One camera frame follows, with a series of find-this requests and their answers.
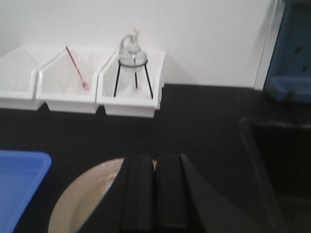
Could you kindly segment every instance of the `metal ring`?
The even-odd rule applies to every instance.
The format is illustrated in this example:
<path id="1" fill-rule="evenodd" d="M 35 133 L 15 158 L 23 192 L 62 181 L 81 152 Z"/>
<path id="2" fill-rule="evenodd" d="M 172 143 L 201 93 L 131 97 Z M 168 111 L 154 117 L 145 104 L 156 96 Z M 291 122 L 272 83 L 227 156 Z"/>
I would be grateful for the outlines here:
<path id="1" fill-rule="evenodd" d="M 118 60 L 118 63 L 122 66 L 122 67 L 126 67 L 126 68 L 137 68 L 137 67 L 143 67 L 144 65 L 146 65 L 148 63 L 148 60 L 146 60 L 143 64 L 141 65 L 133 65 L 133 66 L 130 66 L 130 65 L 123 65 L 120 60 Z"/>

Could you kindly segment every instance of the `blue plastic tray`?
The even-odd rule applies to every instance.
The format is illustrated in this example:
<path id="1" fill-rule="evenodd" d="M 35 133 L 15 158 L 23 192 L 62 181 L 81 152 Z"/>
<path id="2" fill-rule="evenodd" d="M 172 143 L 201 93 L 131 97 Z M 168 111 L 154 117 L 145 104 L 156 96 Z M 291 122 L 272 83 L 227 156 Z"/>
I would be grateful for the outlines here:
<path id="1" fill-rule="evenodd" d="M 264 89 L 277 101 L 311 103 L 311 0 L 288 0 Z"/>
<path id="2" fill-rule="evenodd" d="M 0 232 L 12 233 L 51 166 L 42 152 L 0 150 Z"/>

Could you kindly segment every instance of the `white plastic bin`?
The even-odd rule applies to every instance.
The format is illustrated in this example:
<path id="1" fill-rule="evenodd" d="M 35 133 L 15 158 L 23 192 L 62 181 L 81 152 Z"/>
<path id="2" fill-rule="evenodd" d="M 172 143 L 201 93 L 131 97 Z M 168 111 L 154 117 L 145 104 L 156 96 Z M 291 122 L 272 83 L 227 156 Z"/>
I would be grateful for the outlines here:
<path id="1" fill-rule="evenodd" d="M 96 113 L 98 74 L 111 58 L 113 50 L 70 49 L 82 76 L 90 88 L 81 87 L 79 74 L 64 49 L 39 71 L 36 97 L 47 103 L 51 111 Z"/>
<path id="2" fill-rule="evenodd" d="M 60 49 L 18 47 L 0 58 L 0 108 L 37 110 L 37 70 Z"/>
<path id="3" fill-rule="evenodd" d="M 116 96 L 114 89 L 118 73 L 118 55 L 99 74 L 96 102 L 104 105 L 107 115 L 130 117 L 154 117 L 160 109 L 162 97 L 164 52 L 148 53 L 147 69 L 154 98 L 151 98 L 145 70 L 137 73 L 138 88 L 135 87 L 135 75 L 121 68 Z"/>

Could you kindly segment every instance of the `black metal stand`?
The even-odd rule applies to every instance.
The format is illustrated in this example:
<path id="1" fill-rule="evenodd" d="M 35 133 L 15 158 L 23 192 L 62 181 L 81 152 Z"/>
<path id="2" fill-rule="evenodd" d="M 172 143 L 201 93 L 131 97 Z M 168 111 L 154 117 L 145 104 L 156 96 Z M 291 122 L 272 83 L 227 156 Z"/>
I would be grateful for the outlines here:
<path id="1" fill-rule="evenodd" d="M 149 74 L 148 74 L 148 70 L 147 70 L 148 60 L 146 60 L 146 62 L 144 64 L 142 64 L 142 65 L 134 65 L 134 66 L 123 65 L 123 64 L 121 64 L 120 60 L 118 60 L 118 63 L 119 63 L 119 68 L 118 68 L 118 74 L 117 74 L 116 85 L 115 85 L 115 92 L 113 94 L 113 97 L 115 97 L 116 93 L 117 93 L 121 66 L 126 67 L 126 68 L 137 68 L 137 67 L 145 66 L 145 71 L 146 71 L 146 76 L 147 76 L 147 80 L 148 80 L 150 95 L 151 95 L 151 98 L 153 99 L 154 95 L 152 93 L 152 89 L 151 89 L 151 85 L 150 85 L 150 80 L 149 80 Z M 138 88 L 138 85 L 137 85 L 137 73 L 136 72 L 135 72 L 135 87 Z"/>

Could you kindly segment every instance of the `storage bin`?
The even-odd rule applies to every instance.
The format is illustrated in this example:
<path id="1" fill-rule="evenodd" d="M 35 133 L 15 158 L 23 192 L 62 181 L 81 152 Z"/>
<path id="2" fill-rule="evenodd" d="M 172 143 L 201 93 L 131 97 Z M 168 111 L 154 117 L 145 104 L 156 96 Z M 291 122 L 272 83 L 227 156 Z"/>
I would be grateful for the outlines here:
<path id="1" fill-rule="evenodd" d="M 277 101 L 311 103 L 311 2 L 289 0 L 264 89 Z"/>
<path id="2" fill-rule="evenodd" d="M 99 74 L 96 102 L 105 107 L 107 115 L 129 117 L 154 117 L 160 109 L 162 98 L 164 52 L 148 53 L 147 69 L 154 98 L 151 98 L 145 70 L 137 73 L 138 87 L 135 86 L 134 72 L 127 72 L 121 67 L 118 89 L 114 89 L 118 72 L 118 54 Z"/>
<path id="3" fill-rule="evenodd" d="M 98 73 L 108 62 L 113 50 L 96 48 L 70 49 L 73 58 L 88 83 L 89 91 L 81 87 L 79 74 L 64 49 L 39 71 L 36 97 L 47 103 L 51 111 L 96 113 Z"/>
<path id="4" fill-rule="evenodd" d="M 0 58 L 0 108 L 37 110 L 37 70 L 60 49 L 18 47 Z"/>

